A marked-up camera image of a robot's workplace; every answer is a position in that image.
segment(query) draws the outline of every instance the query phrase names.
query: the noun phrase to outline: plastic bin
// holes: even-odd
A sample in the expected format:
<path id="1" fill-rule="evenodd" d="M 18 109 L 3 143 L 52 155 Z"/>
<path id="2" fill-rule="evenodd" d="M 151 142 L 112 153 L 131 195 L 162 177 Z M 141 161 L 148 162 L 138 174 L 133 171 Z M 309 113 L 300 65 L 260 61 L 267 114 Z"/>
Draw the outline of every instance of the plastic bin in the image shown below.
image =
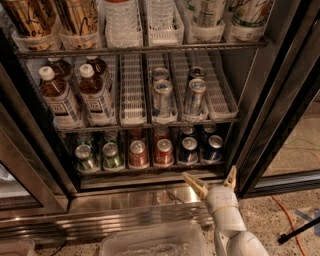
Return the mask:
<path id="1" fill-rule="evenodd" d="M 105 238 L 100 246 L 100 256 L 122 256 L 130 251 L 139 252 L 130 255 L 209 256 L 201 227 L 193 223 L 173 223 L 113 236 Z"/>
<path id="2" fill-rule="evenodd" d="M 1 256 L 37 256 L 33 240 L 8 241 L 0 243 Z"/>

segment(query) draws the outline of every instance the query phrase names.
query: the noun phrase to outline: bottle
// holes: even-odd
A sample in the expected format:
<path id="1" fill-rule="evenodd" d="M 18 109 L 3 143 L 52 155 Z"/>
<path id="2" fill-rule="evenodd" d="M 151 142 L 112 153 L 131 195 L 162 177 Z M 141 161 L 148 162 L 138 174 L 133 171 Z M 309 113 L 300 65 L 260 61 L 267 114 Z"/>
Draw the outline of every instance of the bottle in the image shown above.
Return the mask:
<path id="1" fill-rule="evenodd" d="M 53 69 L 56 77 L 60 77 L 67 82 L 78 104 L 80 105 L 81 100 L 79 97 L 79 93 L 77 92 L 79 85 L 74 77 L 74 72 L 71 64 L 65 60 L 62 60 L 61 58 L 48 58 L 48 66 Z"/>
<path id="2" fill-rule="evenodd" d="M 112 90 L 112 80 L 109 73 L 108 64 L 98 56 L 86 56 L 87 63 L 90 64 L 96 74 L 102 77 L 106 83 L 106 88 L 110 93 Z"/>
<path id="3" fill-rule="evenodd" d="M 89 119 L 97 125 L 108 124 L 108 118 L 112 116 L 113 109 L 111 97 L 102 78 L 95 74 L 90 64 L 81 65 L 80 74 L 82 79 L 79 89 L 87 106 Z"/>
<path id="4" fill-rule="evenodd" d="M 80 108 L 70 87 L 60 77 L 55 77 L 49 66 L 40 68 L 42 79 L 41 94 L 54 114 L 58 128 L 75 128 L 79 126 Z"/>

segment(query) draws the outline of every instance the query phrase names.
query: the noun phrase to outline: robotic arm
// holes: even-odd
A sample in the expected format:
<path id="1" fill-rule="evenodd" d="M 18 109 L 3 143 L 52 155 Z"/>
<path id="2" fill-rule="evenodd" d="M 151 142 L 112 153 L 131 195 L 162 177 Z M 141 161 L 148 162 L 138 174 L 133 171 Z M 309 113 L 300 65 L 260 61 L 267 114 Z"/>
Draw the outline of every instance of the robotic arm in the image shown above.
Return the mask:
<path id="1" fill-rule="evenodd" d="M 207 184 L 184 172 L 184 180 L 205 200 L 215 224 L 214 243 L 217 256 L 269 256 L 259 239 L 247 231 L 234 193 L 236 168 L 233 166 L 223 185 L 208 190 Z"/>

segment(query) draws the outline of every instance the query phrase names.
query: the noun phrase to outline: bottle cap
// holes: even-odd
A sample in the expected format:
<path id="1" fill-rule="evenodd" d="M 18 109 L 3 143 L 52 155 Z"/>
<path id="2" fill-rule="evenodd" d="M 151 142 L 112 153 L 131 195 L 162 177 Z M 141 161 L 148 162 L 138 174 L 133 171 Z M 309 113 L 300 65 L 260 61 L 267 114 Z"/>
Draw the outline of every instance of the bottle cap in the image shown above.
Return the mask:
<path id="1" fill-rule="evenodd" d="M 84 78 L 89 78 L 94 75 L 94 70 L 90 64 L 83 64 L 80 66 L 80 74 Z"/>
<path id="2" fill-rule="evenodd" d="M 98 56 L 86 56 L 88 60 L 95 60 Z"/>
<path id="3" fill-rule="evenodd" d="M 41 79 L 44 81 L 50 81 L 55 77 L 53 69 L 49 66 L 44 66 L 44 67 L 40 68 L 39 75 L 40 75 Z"/>
<path id="4" fill-rule="evenodd" d="M 58 61 L 60 60 L 61 58 L 48 58 L 48 61 L 50 62 L 55 62 L 55 61 Z"/>

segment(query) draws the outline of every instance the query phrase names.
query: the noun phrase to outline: tile floor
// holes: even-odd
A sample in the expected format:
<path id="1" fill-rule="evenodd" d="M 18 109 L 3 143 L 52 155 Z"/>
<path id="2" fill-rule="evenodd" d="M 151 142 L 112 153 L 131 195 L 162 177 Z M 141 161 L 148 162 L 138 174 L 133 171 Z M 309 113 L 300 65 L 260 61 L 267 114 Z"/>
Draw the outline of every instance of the tile floor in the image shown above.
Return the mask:
<path id="1" fill-rule="evenodd" d="M 320 215 L 320 189 L 277 195 L 276 198 L 286 207 L 296 227 Z M 240 201 L 240 211 L 248 230 L 256 234 L 270 256 L 302 255 L 296 239 L 283 245 L 277 242 L 283 233 L 290 233 L 291 226 L 285 212 L 271 196 L 244 199 Z M 213 227 L 203 227 L 210 255 L 216 255 L 213 243 Z M 320 224 L 299 235 L 307 256 L 320 255 Z M 98 256 L 101 240 L 68 242 L 56 256 Z M 36 247 L 39 256 L 52 255 L 59 245 Z"/>

